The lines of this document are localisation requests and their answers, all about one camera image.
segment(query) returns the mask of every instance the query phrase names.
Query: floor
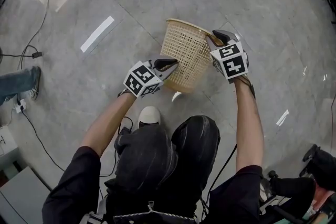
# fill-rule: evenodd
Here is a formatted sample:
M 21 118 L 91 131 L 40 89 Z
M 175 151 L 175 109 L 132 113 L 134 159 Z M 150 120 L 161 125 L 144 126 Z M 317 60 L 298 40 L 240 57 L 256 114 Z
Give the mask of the floor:
M 22 52 L 40 26 L 47 2 L 6 1 L 0 10 L 4 53 Z M 83 52 L 81 46 L 110 16 L 113 22 Z M 31 42 L 44 55 L 24 61 L 24 67 L 39 65 L 43 71 L 39 98 L 28 103 L 27 114 L 61 167 L 69 164 L 85 130 L 123 89 L 129 68 L 160 52 L 168 18 L 242 37 L 264 128 L 266 171 L 276 168 L 281 176 L 295 177 L 312 143 L 329 152 L 336 149 L 330 113 L 336 91 L 336 34 L 326 1 L 49 0 L 43 27 Z M 0 73 L 15 71 L 17 64 L 17 58 L 4 58 Z M 163 89 L 139 99 L 128 116 L 136 121 L 143 107 L 155 105 L 169 133 L 191 115 L 212 117 L 222 140 L 210 185 L 235 145 L 234 87 L 210 67 L 194 93 L 172 102 L 173 94 Z M 2 121 L 10 119 L 12 106 L 10 101 L 1 107 Z M 54 187 L 62 172 L 46 156 L 26 119 L 14 113 L 9 128 L 28 164 Z M 110 173 L 112 144 L 101 161 L 101 173 Z M 231 161 L 216 185 L 234 172 Z M 105 180 L 101 179 L 103 193 Z

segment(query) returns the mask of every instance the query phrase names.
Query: leg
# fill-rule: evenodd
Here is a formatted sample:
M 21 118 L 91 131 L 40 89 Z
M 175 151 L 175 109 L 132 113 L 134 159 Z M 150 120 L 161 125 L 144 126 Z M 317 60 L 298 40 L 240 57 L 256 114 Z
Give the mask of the leg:
M 39 67 L 0 76 L 0 96 L 12 98 L 17 93 L 34 88 L 39 79 Z
M 216 123 L 206 116 L 193 116 L 174 132 L 178 164 L 174 173 L 159 189 L 157 210 L 190 217 L 202 195 L 212 171 L 219 130 Z
M 165 130 L 146 125 L 119 135 L 114 144 L 120 155 L 116 178 L 105 182 L 116 203 L 114 215 L 148 211 L 148 201 L 177 166 L 177 154 Z
M 291 198 L 280 208 L 296 218 L 302 218 L 309 209 L 315 194 L 315 182 L 312 178 L 272 178 L 272 190 L 279 196 Z M 272 210 L 260 217 L 261 223 L 274 223 L 283 216 Z

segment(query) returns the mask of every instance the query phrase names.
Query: white shoe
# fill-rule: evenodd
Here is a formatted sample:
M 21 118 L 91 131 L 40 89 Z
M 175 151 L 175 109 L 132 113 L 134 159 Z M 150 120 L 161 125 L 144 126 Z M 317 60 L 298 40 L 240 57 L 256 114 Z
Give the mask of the white shoe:
M 161 124 L 160 112 L 154 106 L 146 106 L 139 115 L 138 128 L 150 124 Z

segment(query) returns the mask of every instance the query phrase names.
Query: wicker basket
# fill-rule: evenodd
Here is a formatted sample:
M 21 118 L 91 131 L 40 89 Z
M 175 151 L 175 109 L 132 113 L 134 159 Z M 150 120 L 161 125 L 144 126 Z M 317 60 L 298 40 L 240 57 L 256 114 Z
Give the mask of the wicker basket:
M 212 62 L 205 40 L 211 33 L 182 20 L 168 19 L 167 24 L 161 54 L 174 57 L 179 63 L 165 80 L 165 85 L 175 91 L 190 93 Z

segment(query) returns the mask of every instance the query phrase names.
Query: sleeve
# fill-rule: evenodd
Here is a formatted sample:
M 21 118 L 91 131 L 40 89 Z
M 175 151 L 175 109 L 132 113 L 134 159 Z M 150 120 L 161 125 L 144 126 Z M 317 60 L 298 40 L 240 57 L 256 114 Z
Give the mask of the sleeve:
M 239 170 L 210 194 L 204 223 L 223 219 L 233 223 L 259 223 L 259 194 L 263 169 L 251 165 Z
M 90 147 L 80 147 L 43 208 L 44 224 L 76 224 L 96 211 L 99 196 L 100 159 Z

